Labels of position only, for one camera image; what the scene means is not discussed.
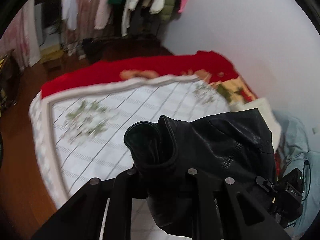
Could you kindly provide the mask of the black leather jacket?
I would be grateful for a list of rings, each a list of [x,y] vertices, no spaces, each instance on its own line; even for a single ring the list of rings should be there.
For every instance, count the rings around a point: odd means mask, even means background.
[[[233,178],[264,208],[272,197],[257,184],[276,182],[272,133],[257,109],[210,115],[192,122],[160,116],[141,121],[124,134],[134,165],[148,193],[157,226],[170,235],[191,237],[193,207]]]

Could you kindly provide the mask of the white quilted floral mat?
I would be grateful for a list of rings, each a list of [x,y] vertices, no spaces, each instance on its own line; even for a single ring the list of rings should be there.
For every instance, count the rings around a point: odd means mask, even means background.
[[[131,125],[228,111],[226,100],[196,75],[166,75],[37,94],[29,117],[43,182],[60,208],[91,178],[113,179],[133,166],[123,141]]]

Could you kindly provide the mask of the red floral blanket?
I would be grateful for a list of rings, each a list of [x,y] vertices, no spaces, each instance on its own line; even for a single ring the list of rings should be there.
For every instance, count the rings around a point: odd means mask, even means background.
[[[134,57],[118,61],[98,61],[88,67],[63,74],[41,87],[45,98],[64,90],[103,83],[124,81],[133,77],[146,79],[164,75],[193,75],[214,87],[222,86],[232,99],[251,102],[257,99],[233,64],[214,51],[197,51],[194,55]]]

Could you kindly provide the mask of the pink floral curtain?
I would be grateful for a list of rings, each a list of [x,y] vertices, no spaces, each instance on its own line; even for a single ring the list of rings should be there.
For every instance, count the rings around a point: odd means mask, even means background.
[[[1,56],[13,50],[20,71],[29,66],[29,41],[24,27],[25,5],[18,11],[1,37]]]

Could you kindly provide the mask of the olive puffer jacket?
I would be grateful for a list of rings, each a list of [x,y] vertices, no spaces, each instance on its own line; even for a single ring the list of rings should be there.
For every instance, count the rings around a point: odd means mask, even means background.
[[[159,19],[162,23],[168,23],[171,19],[176,0],[164,0],[163,9],[159,13]]]

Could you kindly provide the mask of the white hanging shirt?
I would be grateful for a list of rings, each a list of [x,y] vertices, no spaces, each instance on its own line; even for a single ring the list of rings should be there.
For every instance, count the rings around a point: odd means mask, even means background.
[[[66,23],[67,28],[75,31],[78,22],[77,0],[61,0],[61,10],[62,20]]]

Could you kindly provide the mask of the white puffer jacket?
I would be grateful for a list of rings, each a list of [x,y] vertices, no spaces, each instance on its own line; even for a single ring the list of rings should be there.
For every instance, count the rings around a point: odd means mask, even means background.
[[[165,0],[153,0],[153,3],[150,7],[150,14],[158,14],[164,8]]]

